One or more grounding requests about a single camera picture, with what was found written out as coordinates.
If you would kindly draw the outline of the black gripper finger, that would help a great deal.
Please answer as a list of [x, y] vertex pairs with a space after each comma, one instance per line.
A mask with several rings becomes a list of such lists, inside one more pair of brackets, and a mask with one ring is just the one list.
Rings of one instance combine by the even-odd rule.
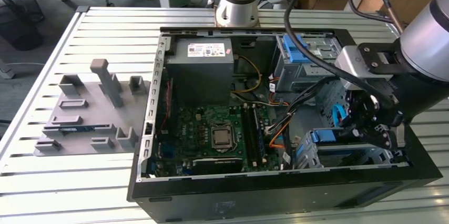
[[355, 129], [360, 133], [379, 133], [377, 112], [380, 110], [380, 102], [373, 95], [360, 90], [347, 91], [345, 101], [348, 103], [348, 115], [341, 121], [341, 128], [352, 132]]
[[377, 125], [359, 129], [359, 138], [363, 142], [389, 151], [404, 149], [407, 146], [405, 126], [391, 127]]

